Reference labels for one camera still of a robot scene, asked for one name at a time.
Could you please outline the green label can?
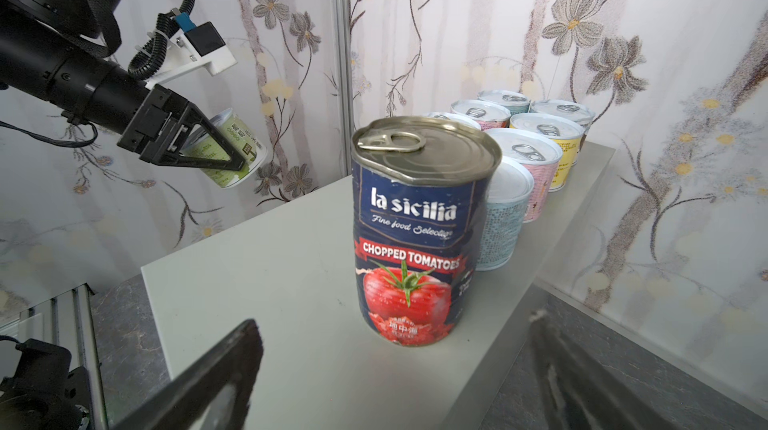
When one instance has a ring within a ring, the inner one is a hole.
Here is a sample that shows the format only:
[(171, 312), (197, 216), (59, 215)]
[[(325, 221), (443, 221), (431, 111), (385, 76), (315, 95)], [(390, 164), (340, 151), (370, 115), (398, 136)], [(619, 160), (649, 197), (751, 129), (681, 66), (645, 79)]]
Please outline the green label can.
[[(252, 175), (270, 156), (270, 151), (256, 138), (245, 122), (229, 108), (211, 119), (211, 123), (237, 149), (245, 159), (245, 165), (239, 171), (202, 170), (220, 188), (228, 189), (243, 182)], [(226, 159), (224, 151), (213, 138), (204, 134), (201, 128), (195, 130), (182, 154), (193, 157)]]

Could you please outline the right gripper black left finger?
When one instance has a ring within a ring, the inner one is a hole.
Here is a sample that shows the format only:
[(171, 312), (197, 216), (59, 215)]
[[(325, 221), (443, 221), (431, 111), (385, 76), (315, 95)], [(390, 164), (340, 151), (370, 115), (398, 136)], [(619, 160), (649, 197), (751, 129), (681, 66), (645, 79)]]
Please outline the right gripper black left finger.
[(257, 323), (246, 319), (117, 427), (242, 429), (263, 354)]

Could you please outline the yellow label can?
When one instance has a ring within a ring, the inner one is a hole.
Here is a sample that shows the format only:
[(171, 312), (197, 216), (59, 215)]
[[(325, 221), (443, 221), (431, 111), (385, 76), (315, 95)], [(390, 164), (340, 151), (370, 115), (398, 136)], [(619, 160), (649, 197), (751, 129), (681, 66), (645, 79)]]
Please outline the yellow label can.
[(564, 117), (543, 113), (521, 113), (511, 117), (513, 129), (524, 130), (551, 143), (560, 156), (549, 192), (557, 192), (567, 183), (571, 168), (576, 161), (585, 130)]

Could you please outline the pink can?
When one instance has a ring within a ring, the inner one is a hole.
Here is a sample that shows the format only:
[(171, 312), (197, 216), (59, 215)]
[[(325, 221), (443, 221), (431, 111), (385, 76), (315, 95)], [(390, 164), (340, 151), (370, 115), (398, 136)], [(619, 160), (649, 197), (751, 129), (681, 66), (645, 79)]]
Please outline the pink can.
[(472, 119), (482, 130), (507, 128), (511, 118), (506, 107), (479, 99), (457, 100), (451, 104), (450, 109), (452, 113)]
[(465, 125), (472, 129), (481, 130), (481, 126), (476, 120), (463, 114), (456, 114), (452, 112), (430, 112), (427, 114), (427, 117), (447, 120), (457, 124)]
[(504, 156), (527, 169), (534, 180), (524, 223), (535, 221), (543, 211), (560, 156), (553, 144), (542, 137), (513, 128), (485, 131), (500, 146)]

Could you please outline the teal coconut can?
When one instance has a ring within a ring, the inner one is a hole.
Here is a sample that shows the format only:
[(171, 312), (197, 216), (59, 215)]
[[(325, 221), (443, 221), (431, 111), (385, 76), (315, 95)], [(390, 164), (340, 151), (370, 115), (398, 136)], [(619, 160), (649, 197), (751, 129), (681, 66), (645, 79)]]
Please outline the teal coconut can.
[(588, 131), (596, 118), (596, 114), (586, 105), (560, 99), (534, 101), (530, 106), (530, 112), (565, 118), (580, 125), (584, 130), (580, 147), (583, 147)]
[(501, 105), (511, 115), (528, 113), (531, 104), (531, 100), (522, 93), (502, 89), (480, 91), (478, 99)]

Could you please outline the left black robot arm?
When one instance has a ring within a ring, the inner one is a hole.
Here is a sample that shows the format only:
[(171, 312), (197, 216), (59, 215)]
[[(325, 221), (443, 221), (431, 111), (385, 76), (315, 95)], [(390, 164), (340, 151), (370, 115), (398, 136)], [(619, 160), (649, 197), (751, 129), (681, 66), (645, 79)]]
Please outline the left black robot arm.
[(58, 107), (75, 126), (116, 133), (119, 146), (156, 166), (239, 171), (246, 161), (224, 131), (168, 82), (234, 56), (195, 0), (159, 14), (127, 67), (113, 61), (121, 0), (1, 0), (1, 85)]

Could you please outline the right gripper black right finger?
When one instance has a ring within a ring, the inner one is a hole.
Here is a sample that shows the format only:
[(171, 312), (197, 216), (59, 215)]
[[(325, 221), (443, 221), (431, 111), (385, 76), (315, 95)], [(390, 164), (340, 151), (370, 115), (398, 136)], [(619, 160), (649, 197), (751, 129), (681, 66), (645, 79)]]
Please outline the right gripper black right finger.
[(550, 323), (529, 317), (534, 372), (550, 429), (670, 429), (672, 424)]

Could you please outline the dark tin can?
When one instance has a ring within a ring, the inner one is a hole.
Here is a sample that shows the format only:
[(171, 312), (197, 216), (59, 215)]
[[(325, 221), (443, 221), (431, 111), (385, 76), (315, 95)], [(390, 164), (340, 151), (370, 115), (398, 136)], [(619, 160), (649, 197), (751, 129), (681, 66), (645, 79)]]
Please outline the dark tin can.
[(420, 116), (375, 120), (352, 150), (362, 316), (394, 344), (436, 343), (463, 313), (502, 151), (481, 130)]

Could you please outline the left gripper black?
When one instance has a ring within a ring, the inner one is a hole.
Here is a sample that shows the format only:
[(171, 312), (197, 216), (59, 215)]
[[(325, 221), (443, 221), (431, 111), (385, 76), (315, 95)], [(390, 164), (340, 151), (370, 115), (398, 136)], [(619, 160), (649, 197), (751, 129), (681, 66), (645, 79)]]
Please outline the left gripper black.
[[(195, 127), (213, 138), (226, 159), (182, 154)], [(160, 85), (149, 92), (117, 145), (153, 165), (226, 171), (239, 171), (245, 165), (245, 159), (207, 117), (191, 113), (188, 99)]]

